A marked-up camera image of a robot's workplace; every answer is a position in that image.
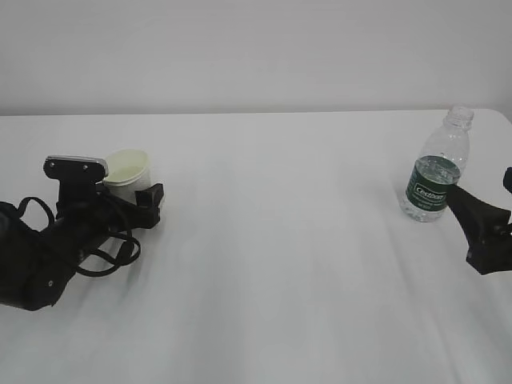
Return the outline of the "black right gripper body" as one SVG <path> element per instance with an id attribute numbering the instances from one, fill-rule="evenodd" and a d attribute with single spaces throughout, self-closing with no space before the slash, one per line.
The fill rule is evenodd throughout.
<path id="1" fill-rule="evenodd" d="M 511 271 L 511 228 L 495 227 L 491 232 L 466 233 L 466 262 L 480 275 Z"/>

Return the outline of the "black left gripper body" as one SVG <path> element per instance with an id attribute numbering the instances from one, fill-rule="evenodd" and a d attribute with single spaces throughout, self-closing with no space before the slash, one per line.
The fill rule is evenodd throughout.
<path id="1" fill-rule="evenodd" d="M 112 234 L 127 234 L 135 229 L 121 214 L 105 208 L 99 200 L 103 184 L 61 183 L 57 201 L 57 219 L 51 227 L 51 244 L 63 254 L 72 255 L 98 248 Z"/>

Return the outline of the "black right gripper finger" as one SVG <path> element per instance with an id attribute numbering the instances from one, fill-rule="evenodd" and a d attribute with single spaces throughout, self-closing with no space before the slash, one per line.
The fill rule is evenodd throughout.
<path id="1" fill-rule="evenodd" d="M 469 244 L 511 236 L 509 210 L 483 202 L 457 185 L 449 187 L 446 201 Z"/>
<path id="2" fill-rule="evenodd" d="M 502 184 L 504 188 L 512 188 L 512 167 L 508 167 L 504 173 Z"/>

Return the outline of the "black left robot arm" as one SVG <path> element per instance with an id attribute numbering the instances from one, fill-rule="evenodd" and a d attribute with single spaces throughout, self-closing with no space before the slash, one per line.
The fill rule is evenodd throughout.
<path id="1" fill-rule="evenodd" d="M 101 278 L 135 262 L 136 229 L 160 221 L 161 183 L 136 192 L 134 203 L 103 184 L 61 186 L 56 211 L 40 198 L 1 204 L 1 303 L 35 311 L 54 305 L 79 274 Z"/>

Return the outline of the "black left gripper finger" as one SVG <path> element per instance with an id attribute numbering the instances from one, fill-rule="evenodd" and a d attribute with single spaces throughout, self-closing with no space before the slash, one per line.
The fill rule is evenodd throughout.
<path id="1" fill-rule="evenodd" d="M 165 197 L 164 185 L 155 183 L 152 186 L 135 192 L 135 205 L 138 211 L 157 211 L 161 209 Z"/>

